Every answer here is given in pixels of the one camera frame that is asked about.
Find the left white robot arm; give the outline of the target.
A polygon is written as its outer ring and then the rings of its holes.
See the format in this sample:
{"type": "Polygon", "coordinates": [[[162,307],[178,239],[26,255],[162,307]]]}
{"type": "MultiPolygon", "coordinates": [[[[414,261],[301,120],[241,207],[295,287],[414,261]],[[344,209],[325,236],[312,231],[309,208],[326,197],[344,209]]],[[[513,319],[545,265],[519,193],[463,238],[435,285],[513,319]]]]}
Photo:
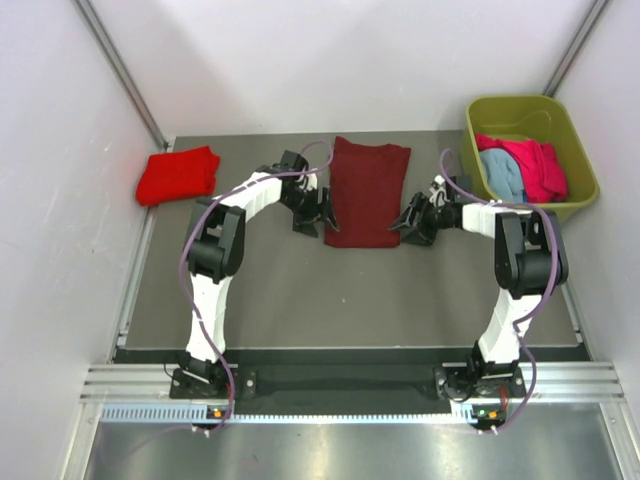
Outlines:
{"type": "Polygon", "coordinates": [[[224,358],[224,322],[231,282],[244,259],[247,223],[264,209],[281,204],[292,213],[292,229],[317,237],[321,222],[338,229],[331,191],[318,186],[316,168],[301,153],[286,150],[230,191],[196,201],[179,260],[179,278],[191,308],[191,331],[178,358],[173,384],[193,388],[194,398],[234,393],[233,374],[224,358]]]}

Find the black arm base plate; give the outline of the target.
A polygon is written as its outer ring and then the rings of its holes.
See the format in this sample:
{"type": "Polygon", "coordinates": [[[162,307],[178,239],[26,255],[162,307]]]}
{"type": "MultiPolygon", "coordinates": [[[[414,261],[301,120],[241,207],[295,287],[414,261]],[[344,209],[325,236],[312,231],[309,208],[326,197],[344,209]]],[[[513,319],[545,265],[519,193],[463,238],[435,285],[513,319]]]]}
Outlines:
{"type": "Polygon", "coordinates": [[[220,366],[214,367],[204,380],[192,372],[176,369],[170,396],[204,399],[230,394],[235,399],[253,399],[280,392],[411,391],[428,400],[458,402],[525,396],[521,371],[506,377],[475,380],[464,365],[247,365],[234,368],[232,373],[234,385],[220,366]]]}

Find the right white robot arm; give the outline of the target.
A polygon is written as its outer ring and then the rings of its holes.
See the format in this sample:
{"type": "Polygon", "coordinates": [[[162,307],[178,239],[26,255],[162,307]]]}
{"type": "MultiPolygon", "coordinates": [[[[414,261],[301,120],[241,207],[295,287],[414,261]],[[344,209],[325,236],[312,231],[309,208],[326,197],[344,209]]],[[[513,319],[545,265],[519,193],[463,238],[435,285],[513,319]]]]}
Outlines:
{"type": "Polygon", "coordinates": [[[458,229],[493,242],[499,293],[486,330],[462,368],[445,368],[441,396],[459,403],[474,397],[520,393],[519,359],[536,313],[568,277],[566,253],[552,211],[481,200],[466,175],[436,176],[390,228],[404,243],[430,247],[441,230],[458,229]]]}

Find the dark red t-shirt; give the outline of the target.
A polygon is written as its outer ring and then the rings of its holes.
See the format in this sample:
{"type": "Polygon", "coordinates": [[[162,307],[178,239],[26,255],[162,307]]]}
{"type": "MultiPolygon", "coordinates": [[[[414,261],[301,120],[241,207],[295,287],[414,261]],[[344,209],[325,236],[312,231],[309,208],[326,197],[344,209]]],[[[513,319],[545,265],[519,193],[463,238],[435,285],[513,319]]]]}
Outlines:
{"type": "Polygon", "coordinates": [[[395,248],[390,226],[400,216],[412,150],[396,144],[367,146],[338,136],[330,166],[331,201],[338,228],[325,228],[333,248],[395,248]]]}

